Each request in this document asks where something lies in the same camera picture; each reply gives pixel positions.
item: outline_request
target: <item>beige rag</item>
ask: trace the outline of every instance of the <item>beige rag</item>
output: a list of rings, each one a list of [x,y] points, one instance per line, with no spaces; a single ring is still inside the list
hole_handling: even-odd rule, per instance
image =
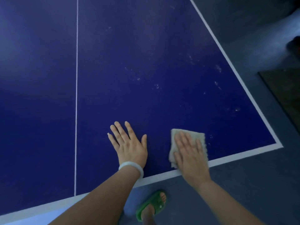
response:
[[[184,133],[189,133],[195,143],[196,143],[196,139],[200,140],[201,145],[202,145],[203,155],[205,156],[206,162],[208,162],[204,133],[193,132],[193,131],[188,131],[188,130],[181,130],[181,129],[172,129],[171,130],[171,150],[169,153],[169,161],[171,162],[171,167],[177,169],[177,164],[176,164],[176,161],[174,158],[174,152],[178,152],[177,144],[175,142],[175,135],[181,131]]]

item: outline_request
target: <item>foot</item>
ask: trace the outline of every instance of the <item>foot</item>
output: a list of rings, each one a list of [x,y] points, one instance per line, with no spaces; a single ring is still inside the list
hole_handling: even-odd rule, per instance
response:
[[[165,204],[166,203],[166,200],[167,200],[167,197],[164,193],[160,193],[160,197],[161,197],[161,200],[163,201],[163,203]],[[152,204],[148,204],[145,209],[142,211],[141,213],[141,218],[143,220],[144,217],[146,216],[149,216],[149,215],[154,215],[155,214],[155,209],[153,207]]]

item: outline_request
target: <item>ping pong table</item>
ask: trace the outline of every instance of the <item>ping pong table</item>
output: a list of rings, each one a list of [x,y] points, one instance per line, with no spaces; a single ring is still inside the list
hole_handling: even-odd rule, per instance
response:
[[[114,121],[148,135],[136,186],[180,175],[172,128],[209,166],[282,147],[193,0],[0,0],[0,30],[1,223],[114,174]]]

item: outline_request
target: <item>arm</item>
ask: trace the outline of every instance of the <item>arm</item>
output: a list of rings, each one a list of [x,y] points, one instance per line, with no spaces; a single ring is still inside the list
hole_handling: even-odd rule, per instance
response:
[[[199,140],[196,141],[196,146],[188,133],[181,132],[175,136],[175,141],[180,153],[175,152],[174,156],[182,176],[208,204],[221,224],[263,224],[211,180]]]
[[[131,161],[144,168],[148,156],[146,135],[140,143],[130,124],[126,122],[125,126],[130,138],[118,122],[110,127],[118,143],[108,133],[108,138],[117,151],[119,163],[121,165]],[[139,177],[140,172],[135,167],[124,166],[50,225],[117,224],[129,193]]]

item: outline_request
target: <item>green slipper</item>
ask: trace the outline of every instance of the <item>green slipper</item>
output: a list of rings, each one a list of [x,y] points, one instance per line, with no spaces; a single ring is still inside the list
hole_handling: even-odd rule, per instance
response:
[[[163,203],[163,200],[160,197],[160,193],[164,193],[166,195],[165,191],[158,190],[155,193],[153,193],[152,196],[145,203],[143,203],[139,209],[137,209],[135,215],[137,216],[137,220],[139,222],[142,222],[141,213],[148,204],[153,205],[153,207],[155,209],[154,215],[157,215],[165,208],[165,204]]]

